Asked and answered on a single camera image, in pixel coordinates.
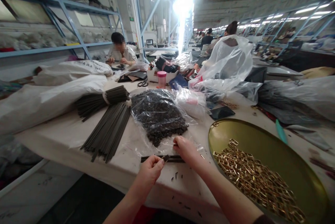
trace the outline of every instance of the white tablecloth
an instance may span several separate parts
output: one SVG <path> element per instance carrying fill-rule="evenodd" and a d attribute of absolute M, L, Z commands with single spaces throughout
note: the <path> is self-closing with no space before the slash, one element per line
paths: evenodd
<path fill-rule="evenodd" d="M 137 83 L 123 83 L 128 91 L 137 88 Z M 120 83 L 108 81 L 105 89 L 119 86 Z M 156 84 L 149 83 L 148 88 L 155 88 Z M 86 141 L 94 127 L 97 125 L 105 110 L 98 112 L 86 122 L 81 122 L 76 111 L 57 117 L 49 122 L 43 123 L 16 135 L 29 149 L 38 155 L 60 164 L 82 171 L 96 179 L 99 179 L 114 188 L 126 193 L 138 173 L 140 158 L 133 150 L 129 142 L 136 142 L 137 146 L 143 145 L 139 140 L 138 127 L 130 117 L 122 136 L 116 155 L 110 163 L 105 164 L 102 159 L 91 162 L 91 155 L 80 150 L 79 147 Z M 277 136 L 275 124 L 263 113 L 254 111 L 250 107 L 240 106 L 235 110 L 236 115 L 232 118 L 241 119 L 255 124 Z M 198 120 L 198 125 L 191 125 L 189 132 L 204 149 L 200 153 L 205 159 L 212 160 L 208 148 L 208 130 L 213 120 L 206 115 L 203 121 Z M 309 148 L 317 150 L 325 160 L 334 160 L 332 152 L 326 153 L 316 148 L 309 142 L 301 139 L 295 134 L 285 130 L 289 146 L 295 150 L 316 172 L 324 184 L 328 196 L 335 206 L 335 181 L 325 175 L 325 171 L 313 164 Z M 335 148 L 334 130 L 323 127 L 318 132 Z M 177 179 L 171 180 L 178 172 Z M 149 194 L 146 205 L 156 208 L 166 208 L 196 223 L 225 223 L 217 202 L 202 179 L 190 169 L 187 164 L 167 163 L 157 180 L 153 190 Z"/>

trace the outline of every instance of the black phone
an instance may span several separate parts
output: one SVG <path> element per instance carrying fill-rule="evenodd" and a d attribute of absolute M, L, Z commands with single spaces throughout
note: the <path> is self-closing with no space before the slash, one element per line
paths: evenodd
<path fill-rule="evenodd" d="M 210 110 L 212 115 L 210 117 L 214 120 L 218 120 L 221 118 L 229 117 L 232 115 L 235 115 L 235 112 L 233 112 L 228 106 L 220 107 L 217 109 Z"/>

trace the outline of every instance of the round metal tray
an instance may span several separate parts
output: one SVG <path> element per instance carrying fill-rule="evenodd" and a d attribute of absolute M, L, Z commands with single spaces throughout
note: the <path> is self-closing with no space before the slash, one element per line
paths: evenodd
<path fill-rule="evenodd" d="M 327 193 L 317 175 L 295 151 L 256 125 L 238 119 L 221 119 L 209 129 L 211 154 L 228 148 L 230 139 L 238 142 L 238 149 L 252 154 L 280 174 L 293 191 L 308 223 L 323 223 L 329 210 Z"/>

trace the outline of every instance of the pink bottle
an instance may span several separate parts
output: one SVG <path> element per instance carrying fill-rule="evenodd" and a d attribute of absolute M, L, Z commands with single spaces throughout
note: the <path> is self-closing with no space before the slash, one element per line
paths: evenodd
<path fill-rule="evenodd" d="M 165 89 L 166 72 L 164 72 L 164 71 L 157 72 L 157 76 L 158 76 L 158 86 L 157 86 L 157 88 Z"/>

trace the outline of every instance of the teal handle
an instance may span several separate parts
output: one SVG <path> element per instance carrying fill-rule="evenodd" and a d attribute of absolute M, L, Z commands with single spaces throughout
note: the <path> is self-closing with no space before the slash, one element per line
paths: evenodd
<path fill-rule="evenodd" d="M 283 129 L 282 126 L 280 125 L 278 119 L 276 119 L 276 128 L 277 128 L 277 132 L 278 132 L 279 138 L 280 138 L 285 144 L 288 145 L 287 138 L 286 138 L 286 134 L 285 134 L 285 132 L 284 132 L 284 129 Z"/>

